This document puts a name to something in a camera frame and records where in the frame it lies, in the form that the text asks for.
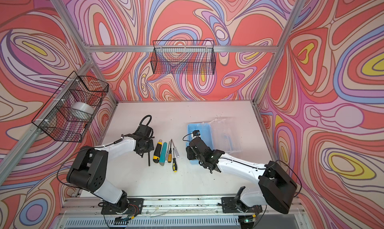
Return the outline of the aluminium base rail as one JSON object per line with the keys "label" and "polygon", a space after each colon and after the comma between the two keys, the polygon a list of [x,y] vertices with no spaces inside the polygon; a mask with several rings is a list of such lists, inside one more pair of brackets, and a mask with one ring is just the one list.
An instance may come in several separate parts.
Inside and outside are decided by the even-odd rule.
{"label": "aluminium base rail", "polygon": [[138,215],[118,222],[118,215],[102,215],[96,197],[65,201],[54,229],[310,229],[307,212],[298,200],[284,215],[269,206],[253,218],[249,213],[225,213],[221,195],[144,197]]}

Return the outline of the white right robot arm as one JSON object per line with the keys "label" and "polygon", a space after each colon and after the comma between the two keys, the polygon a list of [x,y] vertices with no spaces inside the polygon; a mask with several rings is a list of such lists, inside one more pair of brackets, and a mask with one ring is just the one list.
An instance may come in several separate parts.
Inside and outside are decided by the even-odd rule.
{"label": "white right robot arm", "polygon": [[241,160],[221,150],[212,150],[201,137],[188,142],[187,158],[197,160],[210,173],[216,171],[245,179],[254,187],[242,186],[233,198],[231,210],[247,213],[264,204],[281,214],[288,214],[297,190],[297,183],[277,163],[257,164]]}

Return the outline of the black yellow grip screwdriver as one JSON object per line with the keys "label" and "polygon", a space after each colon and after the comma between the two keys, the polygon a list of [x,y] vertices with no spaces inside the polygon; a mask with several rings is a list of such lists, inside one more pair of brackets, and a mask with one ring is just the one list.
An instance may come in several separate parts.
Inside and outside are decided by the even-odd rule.
{"label": "black yellow grip screwdriver", "polygon": [[177,158],[174,157],[173,155],[173,171],[177,172],[178,166],[177,166]]}

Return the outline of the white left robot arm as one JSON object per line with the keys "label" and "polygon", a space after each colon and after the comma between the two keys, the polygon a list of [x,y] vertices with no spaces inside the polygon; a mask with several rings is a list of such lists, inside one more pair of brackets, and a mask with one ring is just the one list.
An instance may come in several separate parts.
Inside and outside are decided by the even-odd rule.
{"label": "white left robot arm", "polygon": [[134,133],[122,135],[108,145],[83,147],[67,174],[67,182],[110,204],[123,204],[124,191],[106,178],[108,163],[126,153],[135,152],[141,156],[152,151],[153,134],[148,125],[139,125]]}

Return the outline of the yellow black utility knife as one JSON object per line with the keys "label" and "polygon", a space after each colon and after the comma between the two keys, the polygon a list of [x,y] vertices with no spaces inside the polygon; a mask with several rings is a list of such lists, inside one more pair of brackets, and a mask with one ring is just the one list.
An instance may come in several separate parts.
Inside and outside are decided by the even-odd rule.
{"label": "yellow black utility knife", "polygon": [[160,161],[162,145],[163,145],[163,141],[159,140],[157,145],[156,145],[154,155],[153,155],[153,162],[156,164],[159,163],[159,161]]}

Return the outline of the teal utility knife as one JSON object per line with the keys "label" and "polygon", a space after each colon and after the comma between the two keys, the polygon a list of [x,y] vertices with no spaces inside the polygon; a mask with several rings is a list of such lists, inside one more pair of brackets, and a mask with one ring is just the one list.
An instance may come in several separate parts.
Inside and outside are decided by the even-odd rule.
{"label": "teal utility knife", "polygon": [[165,164],[167,150],[168,150],[168,143],[164,142],[162,144],[162,150],[161,150],[160,159],[159,159],[159,164],[161,166],[164,166]]}

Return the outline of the blue plastic tool box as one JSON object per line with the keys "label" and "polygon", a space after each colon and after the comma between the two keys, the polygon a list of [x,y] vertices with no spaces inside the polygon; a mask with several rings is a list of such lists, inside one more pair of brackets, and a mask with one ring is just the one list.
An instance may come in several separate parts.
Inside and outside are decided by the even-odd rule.
{"label": "blue plastic tool box", "polygon": [[240,138],[234,118],[215,118],[210,122],[188,124],[188,139],[193,139],[192,132],[200,131],[200,137],[212,150],[221,150],[237,156],[242,152]]}

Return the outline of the grey tape roll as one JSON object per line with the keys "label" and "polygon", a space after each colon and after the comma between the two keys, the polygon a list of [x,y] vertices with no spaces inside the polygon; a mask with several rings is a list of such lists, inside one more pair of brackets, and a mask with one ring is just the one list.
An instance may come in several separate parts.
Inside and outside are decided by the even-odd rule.
{"label": "grey tape roll", "polygon": [[75,102],[71,106],[70,113],[77,121],[88,122],[94,114],[94,111],[95,109],[86,103]]}

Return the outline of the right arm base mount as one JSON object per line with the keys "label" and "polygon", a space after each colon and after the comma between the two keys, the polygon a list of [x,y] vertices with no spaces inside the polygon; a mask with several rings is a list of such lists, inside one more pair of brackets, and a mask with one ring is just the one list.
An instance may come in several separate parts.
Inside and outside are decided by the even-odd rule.
{"label": "right arm base mount", "polygon": [[246,187],[240,187],[237,194],[234,197],[222,197],[221,202],[218,203],[218,206],[222,207],[223,213],[253,213],[258,215],[263,211],[261,205],[254,205],[248,207],[240,200],[241,193]]}

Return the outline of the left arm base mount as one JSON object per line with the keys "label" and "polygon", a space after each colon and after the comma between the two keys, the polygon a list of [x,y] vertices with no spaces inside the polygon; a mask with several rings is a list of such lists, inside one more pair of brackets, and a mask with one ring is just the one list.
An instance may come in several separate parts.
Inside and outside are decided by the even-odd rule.
{"label": "left arm base mount", "polygon": [[102,215],[128,215],[137,216],[142,213],[144,204],[143,198],[128,198],[118,202],[117,204],[111,204],[109,202],[100,202],[99,207],[102,208]]}

